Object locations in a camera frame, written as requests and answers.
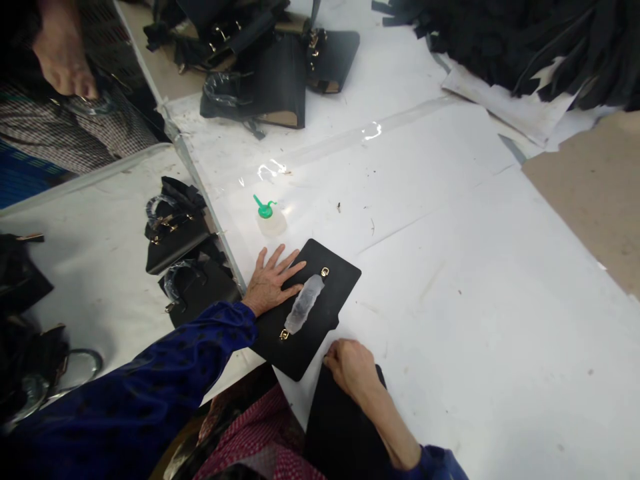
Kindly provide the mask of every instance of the cardboard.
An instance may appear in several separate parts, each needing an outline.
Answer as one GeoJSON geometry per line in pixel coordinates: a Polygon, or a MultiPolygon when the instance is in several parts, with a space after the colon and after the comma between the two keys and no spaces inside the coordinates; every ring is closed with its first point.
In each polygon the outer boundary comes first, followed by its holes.
{"type": "Polygon", "coordinates": [[[612,278],[640,299],[640,111],[618,112],[523,166],[612,278]]]}

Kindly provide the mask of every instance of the green bottle cap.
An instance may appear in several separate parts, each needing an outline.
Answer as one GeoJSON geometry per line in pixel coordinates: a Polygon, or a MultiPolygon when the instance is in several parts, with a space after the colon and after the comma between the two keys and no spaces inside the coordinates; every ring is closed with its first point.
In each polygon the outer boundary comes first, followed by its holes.
{"type": "Polygon", "coordinates": [[[273,215],[273,209],[271,208],[271,204],[278,204],[278,202],[274,202],[274,201],[270,201],[268,204],[263,205],[262,202],[260,202],[260,200],[258,200],[257,196],[253,196],[253,198],[255,199],[256,203],[258,205],[260,205],[260,208],[258,208],[258,215],[260,215],[260,217],[267,219],[270,218],[273,215]]]}

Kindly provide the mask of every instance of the left hand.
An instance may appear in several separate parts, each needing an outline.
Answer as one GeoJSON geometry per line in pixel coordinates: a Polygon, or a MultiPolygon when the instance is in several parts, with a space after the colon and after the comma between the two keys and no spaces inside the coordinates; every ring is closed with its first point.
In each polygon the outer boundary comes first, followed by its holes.
{"type": "Polygon", "coordinates": [[[282,302],[298,294],[302,290],[303,285],[294,285],[286,290],[282,290],[282,284],[302,270],[307,262],[302,261],[294,267],[287,269],[300,253],[300,250],[294,250],[290,256],[278,262],[278,258],[285,249],[285,245],[280,245],[273,253],[267,264],[265,265],[265,256],[267,248],[260,250],[258,260],[255,262],[255,271],[247,287],[247,294],[242,299],[242,303],[248,306],[256,318],[264,312],[277,307],[282,302]]]}

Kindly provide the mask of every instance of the white work surface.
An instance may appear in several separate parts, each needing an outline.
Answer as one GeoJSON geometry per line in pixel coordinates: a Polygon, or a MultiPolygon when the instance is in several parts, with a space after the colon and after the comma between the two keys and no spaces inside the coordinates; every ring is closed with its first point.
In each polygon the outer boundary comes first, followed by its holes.
{"type": "Polygon", "coordinates": [[[304,130],[265,126],[258,141],[202,119],[199,94],[165,101],[145,70],[245,282],[262,246],[309,238],[362,270],[304,378],[277,372],[296,416],[306,425],[330,342],[356,338],[416,438],[452,449],[472,479],[640,477],[637,301],[520,172],[486,111],[442,92],[425,42],[382,28],[370,6],[323,2],[318,24],[356,29],[361,44],[342,93],[307,92],[304,130]],[[280,238],[260,234],[254,193],[278,201],[280,238]]]}
{"type": "MultiPolygon", "coordinates": [[[[160,277],[145,271],[145,206],[163,175],[193,183],[166,143],[0,211],[3,233],[45,235],[28,250],[54,290],[25,316],[43,330],[64,323],[72,348],[102,354],[102,373],[173,330],[160,277]]],[[[248,349],[236,352],[205,401],[262,362],[248,349]]]]}

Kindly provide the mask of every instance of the blue sleeve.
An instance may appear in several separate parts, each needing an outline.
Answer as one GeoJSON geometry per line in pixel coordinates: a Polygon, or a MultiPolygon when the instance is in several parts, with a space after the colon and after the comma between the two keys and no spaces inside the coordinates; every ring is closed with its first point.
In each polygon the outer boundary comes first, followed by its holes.
{"type": "Polygon", "coordinates": [[[28,478],[146,479],[231,354],[253,344],[255,316],[217,303],[132,362],[23,420],[11,434],[28,478]]]}
{"type": "Polygon", "coordinates": [[[420,462],[412,470],[389,470],[389,478],[394,480],[469,480],[451,450],[431,445],[422,447],[420,462]]]}

